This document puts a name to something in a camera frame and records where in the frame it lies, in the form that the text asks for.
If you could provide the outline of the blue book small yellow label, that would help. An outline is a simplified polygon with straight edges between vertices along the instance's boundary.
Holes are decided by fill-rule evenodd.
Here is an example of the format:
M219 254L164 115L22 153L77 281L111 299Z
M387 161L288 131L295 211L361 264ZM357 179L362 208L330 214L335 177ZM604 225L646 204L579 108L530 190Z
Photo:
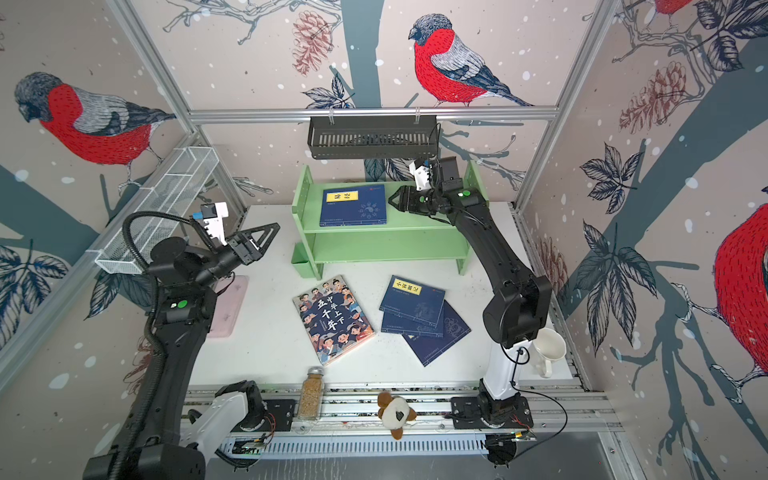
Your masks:
M383 184L326 189L322 195L320 227L371 226L387 223Z

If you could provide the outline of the blue book wide yellow label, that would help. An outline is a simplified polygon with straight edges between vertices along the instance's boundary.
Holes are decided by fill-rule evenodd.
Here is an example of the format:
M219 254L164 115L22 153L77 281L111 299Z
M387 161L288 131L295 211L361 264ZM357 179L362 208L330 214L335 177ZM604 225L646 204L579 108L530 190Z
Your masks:
M442 289L393 275L379 309L420 325L436 327L441 319L444 298Z

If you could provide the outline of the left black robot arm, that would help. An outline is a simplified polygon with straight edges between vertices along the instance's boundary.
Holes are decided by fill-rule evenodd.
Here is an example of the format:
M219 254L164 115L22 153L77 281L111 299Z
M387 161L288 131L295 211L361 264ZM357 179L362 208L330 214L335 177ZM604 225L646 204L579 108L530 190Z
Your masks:
M210 331L218 293L215 284L241 265L260 260L280 227L269 223L237 231L215 245L195 220L187 220L205 246L182 237L157 243L148 258L135 244L134 221L151 211L129 215L122 236L154 290L154 305L144 326L152 347L149 366L122 431L109 451L88 460L86 479L202 479L223 438L185 440L181 413L192 370Z

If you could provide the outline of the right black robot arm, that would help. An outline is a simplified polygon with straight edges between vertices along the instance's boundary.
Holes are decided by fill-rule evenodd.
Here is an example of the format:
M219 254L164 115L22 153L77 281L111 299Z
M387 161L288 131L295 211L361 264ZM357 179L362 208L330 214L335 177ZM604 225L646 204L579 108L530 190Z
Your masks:
M454 157L418 159L409 165L409 171L414 183L391 195L390 206L455 227L480 261L493 292L482 319L497 346L491 350L488 369L480 380L478 411L451 417L490 428L514 425L530 429L527 399L517 385L518 368L533 361L533 341L546 326L552 285L513 251L484 194L468 178L460 177Z

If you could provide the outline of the blue book under stack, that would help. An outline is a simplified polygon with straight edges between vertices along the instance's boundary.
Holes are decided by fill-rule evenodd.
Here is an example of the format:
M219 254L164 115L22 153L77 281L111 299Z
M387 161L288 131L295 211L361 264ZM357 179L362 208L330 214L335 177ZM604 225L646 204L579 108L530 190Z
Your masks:
M435 326L417 322L413 319L384 312L381 331L383 333L410 335L414 337L442 338L444 335L443 320Z

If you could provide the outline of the green two-tier wooden shelf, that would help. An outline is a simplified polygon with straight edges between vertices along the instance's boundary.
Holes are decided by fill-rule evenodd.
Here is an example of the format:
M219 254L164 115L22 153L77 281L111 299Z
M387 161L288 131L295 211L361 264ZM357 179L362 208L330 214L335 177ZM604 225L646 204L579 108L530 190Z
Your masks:
M468 241L455 227L426 216L386 207L382 225L322 227L319 225L324 192L357 190L358 183L316 183L305 165L291 205L300 241L291 263L303 278L323 277L323 267L340 263L454 260L463 275L471 258Z

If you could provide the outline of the pink flat tray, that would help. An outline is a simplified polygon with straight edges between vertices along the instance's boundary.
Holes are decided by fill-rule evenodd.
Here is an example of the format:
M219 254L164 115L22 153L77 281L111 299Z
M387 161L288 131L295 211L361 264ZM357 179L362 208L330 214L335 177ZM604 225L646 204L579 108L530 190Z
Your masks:
M248 276L221 279L214 287L218 294L214 317L207 334L209 339L227 338L237 322L249 284Z

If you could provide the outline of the dark hanging perforated basket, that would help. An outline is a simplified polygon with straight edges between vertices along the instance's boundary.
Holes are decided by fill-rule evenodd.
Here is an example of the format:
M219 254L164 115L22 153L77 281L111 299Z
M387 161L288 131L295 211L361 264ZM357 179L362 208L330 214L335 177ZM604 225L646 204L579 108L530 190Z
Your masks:
M434 116L316 117L307 145L315 160L432 158L441 125Z

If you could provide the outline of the illustrated Chinese history book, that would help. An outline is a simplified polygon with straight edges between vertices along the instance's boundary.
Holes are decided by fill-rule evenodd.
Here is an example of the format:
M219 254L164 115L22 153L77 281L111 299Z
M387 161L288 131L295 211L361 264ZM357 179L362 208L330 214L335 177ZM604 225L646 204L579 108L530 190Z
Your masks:
M376 335L342 275L293 297L292 303L322 366L329 365Z

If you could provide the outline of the dark blue bottom book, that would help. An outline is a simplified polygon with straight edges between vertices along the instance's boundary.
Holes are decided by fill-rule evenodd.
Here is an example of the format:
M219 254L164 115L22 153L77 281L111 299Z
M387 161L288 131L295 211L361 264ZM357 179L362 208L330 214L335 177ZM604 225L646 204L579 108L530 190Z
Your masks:
M447 301L443 304L442 314L443 335L441 337L402 334L402 338L406 341L423 367L427 367L433 363L438 357L471 332L469 325Z

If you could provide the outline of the glass jar of grains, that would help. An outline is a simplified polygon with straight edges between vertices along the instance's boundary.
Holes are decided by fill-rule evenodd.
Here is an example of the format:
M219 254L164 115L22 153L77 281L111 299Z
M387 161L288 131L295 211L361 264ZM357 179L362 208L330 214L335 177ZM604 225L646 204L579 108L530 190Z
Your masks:
M324 370L321 366L311 367L303 382L297 418L315 420L320 415L324 394Z

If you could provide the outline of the white ceramic mug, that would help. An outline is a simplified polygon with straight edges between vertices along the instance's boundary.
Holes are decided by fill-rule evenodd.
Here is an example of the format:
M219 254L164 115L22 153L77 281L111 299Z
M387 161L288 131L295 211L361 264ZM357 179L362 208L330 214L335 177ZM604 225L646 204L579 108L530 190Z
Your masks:
M567 353L565 339L550 328L542 328L530 345L533 368L542 378L553 375L553 366L563 360Z

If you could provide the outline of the brown white plush toy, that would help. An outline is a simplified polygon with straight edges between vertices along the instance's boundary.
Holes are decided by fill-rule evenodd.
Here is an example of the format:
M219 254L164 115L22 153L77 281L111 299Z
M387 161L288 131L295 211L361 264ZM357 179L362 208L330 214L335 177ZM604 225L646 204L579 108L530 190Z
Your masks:
M405 425L417 418L416 411L410 407L404 398L394 396L389 391L382 391L378 394L377 405L379 407L377 416L382 421L383 426L390 431L395 440L401 440Z

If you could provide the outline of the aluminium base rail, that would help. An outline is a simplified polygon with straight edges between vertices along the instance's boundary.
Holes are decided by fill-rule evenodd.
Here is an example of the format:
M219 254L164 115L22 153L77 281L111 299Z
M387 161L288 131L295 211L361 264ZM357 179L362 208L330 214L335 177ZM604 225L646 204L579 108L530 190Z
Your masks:
M605 393L588 392L574 380L531 381L518 388L528 401L520 415L520 430L534 434L571 432L622 432L617 413ZM309 419L299 416L302 386L267 384L260 393L269 413L259 428L286 436L341 436L377 434L389 436L395 420L404 422L405 435L453 433L452 416L470 418L454 407L456 398L473 400L479 382L438 381L427 383L328 383L321 395L319 412Z

